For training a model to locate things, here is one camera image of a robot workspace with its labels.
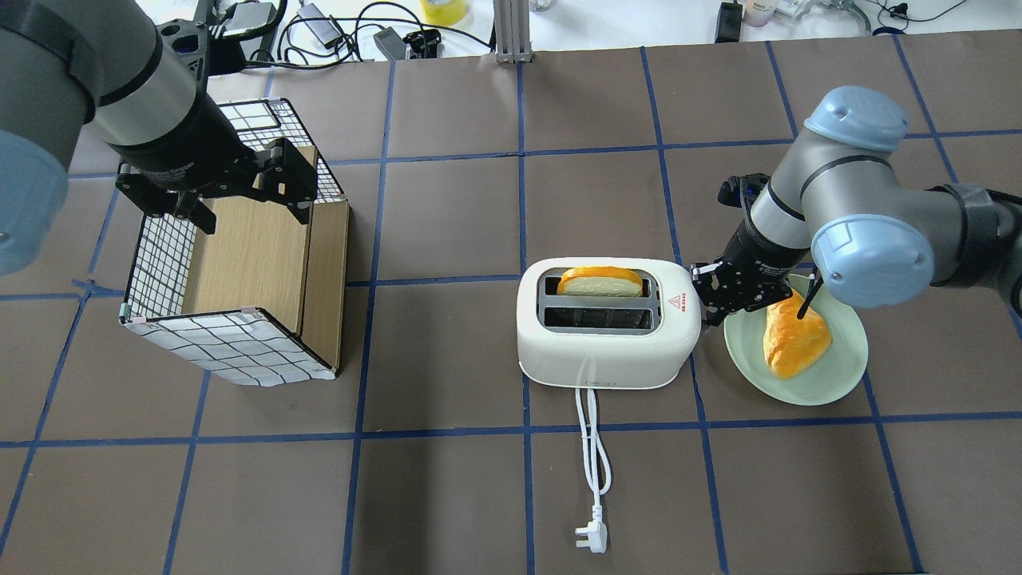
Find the cardboard box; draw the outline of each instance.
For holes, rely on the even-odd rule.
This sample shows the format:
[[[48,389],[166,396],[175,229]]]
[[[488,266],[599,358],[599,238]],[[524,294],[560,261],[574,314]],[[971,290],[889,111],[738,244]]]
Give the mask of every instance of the cardboard box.
[[[280,136],[313,146],[286,100],[222,108],[252,147]],[[350,206],[322,158],[316,165],[308,226],[282,205],[243,197],[211,202],[208,236],[187,221],[145,218],[125,328],[237,384],[336,378]]]

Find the white power cord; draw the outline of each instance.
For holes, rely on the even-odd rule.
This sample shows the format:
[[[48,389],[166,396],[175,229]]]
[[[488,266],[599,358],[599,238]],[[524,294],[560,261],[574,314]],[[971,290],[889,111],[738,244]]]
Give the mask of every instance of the white power cord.
[[[593,520],[586,527],[575,529],[575,535],[585,537],[575,541],[576,547],[589,547],[594,554],[607,550],[607,526],[603,523],[603,506],[600,495],[610,489],[610,461],[600,441],[597,431],[596,390],[587,390],[589,400],[589,425],[587,432],[586,414],[582,409],[582,388],[575,388],[575,410],[578,412],[578,428],[582,430],[582,465],[586,469],[586,483],[593,490]],[[603,486],[600,486],[599,468],[603,464]]]

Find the yellow object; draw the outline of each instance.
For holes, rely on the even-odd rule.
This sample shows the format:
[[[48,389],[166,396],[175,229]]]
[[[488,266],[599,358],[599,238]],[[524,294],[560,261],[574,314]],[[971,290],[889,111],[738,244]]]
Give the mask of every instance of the yellow object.
[[[805,300],[798,292],[766,308],[763,358],[781,380],[793,378],[816,364],[831,344],[831,333],[823,317],[809,308],[798,320]]]
[[[642,277],[631,269],[614,266],[573,267],[561,275],[558,296],[642,296]]]
[[[430,26],[453,26],[465,17],[468,6],[465,0],[419,0],[425,17],[422,19]]]

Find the green plate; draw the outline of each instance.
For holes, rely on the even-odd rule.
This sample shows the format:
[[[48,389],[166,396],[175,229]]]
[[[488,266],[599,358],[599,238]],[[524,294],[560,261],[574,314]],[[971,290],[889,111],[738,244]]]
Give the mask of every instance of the green plate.
[[[805,295],[807,277],[789,276],[793,289]],[[869,345],[855,310],[834,299],[821,287],[811,303],[827,322],[833,342],[824,355],[790,380],[779,380],[763,358],[766,310],[740,312],[724,321],[728,353],[745,379],[766,395],[794,405],[823,405],[848,395],[863,379]]]

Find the bread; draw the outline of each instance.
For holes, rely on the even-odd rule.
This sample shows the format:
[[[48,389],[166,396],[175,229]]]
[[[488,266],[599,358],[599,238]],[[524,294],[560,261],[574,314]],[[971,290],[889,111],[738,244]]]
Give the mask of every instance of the bread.
[[[558,296],[642,296],[642,277],[631,269],[614,266],[573,267],[561,275]]]
[[[766,308],[763,358],[774,376],[781,380],[801,374],[816,364],[831,344],[827,322],[811,307],[806,310],[805,318],[798,320],[798,308],[804,301],[794,292],[787,300]]]

